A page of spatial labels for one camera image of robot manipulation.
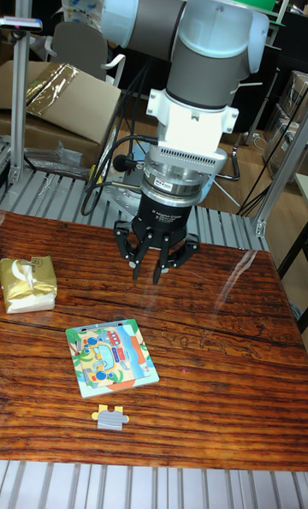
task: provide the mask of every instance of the white t-shirt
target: white t-shirt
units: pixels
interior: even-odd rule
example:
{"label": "white t-shirt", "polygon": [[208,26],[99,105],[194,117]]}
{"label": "white t-shirt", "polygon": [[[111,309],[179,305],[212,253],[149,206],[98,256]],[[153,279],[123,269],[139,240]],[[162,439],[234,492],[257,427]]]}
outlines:
{"label": "white t-shirt", "polygon": [[64,21],[82,22],[101,32],[104,0],[61,0]]}

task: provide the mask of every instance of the chair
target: chair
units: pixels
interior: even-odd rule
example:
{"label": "chair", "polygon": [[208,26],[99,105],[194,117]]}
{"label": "chair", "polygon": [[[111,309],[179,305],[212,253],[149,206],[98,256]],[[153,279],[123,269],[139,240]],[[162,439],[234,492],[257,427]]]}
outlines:
{"label": "chair", "polygon": [[275,84],[279,53],[280,49],[265,45],[259,71],[256,74],[251,74],[236,92],[232,106],[237,108],[240,113],[234,126],[234,132],[239,133],[239,137],[231,152],[234,175],[216,175],[219,178],[225,178],[229,181],[238,181],[240,179],[240,169],[237,162],[237,150],[240,139],[243,133],[250,131],[246,145],[250,144],[252,135],[257,128],[269,99],[271,89]]}
{"label": "chair", "polygon": [[[66,63],[118,87],[125,56],[117,55],[107,63],[108,42],[101,32],[79,22],[60,22],[54,36],[48,36],[45,48],[51,62]],[[117,66],[115,78],[106,74]]]}

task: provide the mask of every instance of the gold package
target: gold package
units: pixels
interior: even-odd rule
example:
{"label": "gold package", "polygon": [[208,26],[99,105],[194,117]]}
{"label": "gold package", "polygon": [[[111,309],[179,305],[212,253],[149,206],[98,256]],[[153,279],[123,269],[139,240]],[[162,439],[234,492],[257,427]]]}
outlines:
{"label": "gold package", "polygon": [[62,95],[79,70],[69,64],[51,63],[27,88],[27,112],[38,117]]}
{"label": "gold package", "polygon": [[27,260],[3,258],[1,285],[7,313],[52,310],[56,299],[56,276],[50,256]]}

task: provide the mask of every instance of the cardboard box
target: cardboard box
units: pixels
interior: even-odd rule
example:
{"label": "cardboard box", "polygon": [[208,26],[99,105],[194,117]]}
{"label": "cardboard box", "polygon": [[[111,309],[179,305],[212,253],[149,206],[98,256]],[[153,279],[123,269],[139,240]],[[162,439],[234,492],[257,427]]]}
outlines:
{"label": "cardboard box", "polygon": [[[276,104],[274,113],[271,119],[269,120],[268,126],[264,131],[264,136],[268,144],[265,146],[262,155],[263,160],[267,161],[270,157],[270,153],[274,150],[275,146],[278,144],[282,136],[279,145],[277,146],[268,163],[269,172],[272,178],[274,178],[276,172],[280,168],[282,161],[284,160],[289,150],[290,145],[293,143],[294,136],[299,129],[298,123],[292,121],[288,126],[289,122],[290,117],[279,106],[279,104]],[[296,185],[296,181],[294,178],[296,173],[308,175],[308,145],[305,146],[305,149],[303,150],[300,159],[298,160],[293,170],[293,173],[291,174],[288,180],[288,184]]]}
{"label": "cardboard box", "polygon": [[[0,134],[10,134],[12,80],[13,63],[6,62],[0,67]],[[63,149],[75,151],[80,154],[80,168],[89,169],[97,160],[120,94],[116,87],[68,65],[29,62],[25,147],[38,149],[40,160],[42,151],[50,152],[52,162],[63,156]],[[64,156],[66,161],[73,157]],[[76,176],[75,160],[76,156],[71,172],[62,174]]]}
{"label": "cardboard box", "polygon": [[297,123],[301,123],[308,110],[308,74],[293,71],[284,92],[279,100],[279,105],[287,115],[293,117]]}

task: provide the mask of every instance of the metal frame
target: metal frame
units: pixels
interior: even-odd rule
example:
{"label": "metal frame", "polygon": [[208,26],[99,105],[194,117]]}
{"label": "metal frame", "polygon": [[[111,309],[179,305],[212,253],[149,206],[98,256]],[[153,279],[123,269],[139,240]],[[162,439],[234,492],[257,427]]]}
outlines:
{"label": "metal frame", "polygon": [[[285,276],[293,264],[295,258],[299,255],[300,251],[304,251],[305,257],[308,260],[308,223],[306,223],[306,225],[303,227],[299,237],[294,241],[289,252],[284,257],[281,265],[278,268],[278,273],[281,279]],[[308,327],[308,307],[298,319],[297,324],[299,327],[299,332],[303,334],[304,330]]]}
{"label": "metal frame", "polygon": [[[24,169],[23,176],[0,197],[0,208],[27,216],[38,216],[113,228],[117,220],[131,222],[139,208],[139,196],[107,186],[95,210],[83,216],[80,207],[85,197],[85,181],[66,176]],[[201,242],[240,249],[268,251],[265,239],[257,237],[249,218],[204,207],[192,208],[187,231]]]}
{"label": "metal frame", "polygon": [[0,506],[304,509],[308,474],[0,461]]}
{"label": "metal frame", "polygon": [[264,237],[266,222],[270,216],[275,202],[279,198],[284,186],[287,184],[296,163],[298,162],[302,151],[305,149],[308,140],[308,111],[305,113],[304,120],[295,134],[292,145],[277,171],[265,200],[261,204],[258,213],[251,219],[252,227],[257,236]]}
{"label": "metal frame", "polygon": [[[288,2],[289,0],[283,0],[282,4],[281,4],[281,7],[279,9],[279,13],[278,13],[278,16],[276,18],[276,21],[275,23],[278,25],[278,24],[281,24],[281,21],[283,19],[283,16],[286,12],[286,9],[287,9],[287,5],[288,5]],[[275,37],[277,35],[277,32],[279,30],[279,27],[275,27],[271,33],[271,36],[269,38],[269,41],[268,41],[268,45],[272,45],[275,41]]]}
{"label": "metal frame", "polygon": [[[31,18],[32,0],[16,0],[15,16]],[[11,122],[11,166],[9,182],[17,182],[22,174],[25,146],[27,71],[30,33],[17,41],[14,48],[12,122]]]}

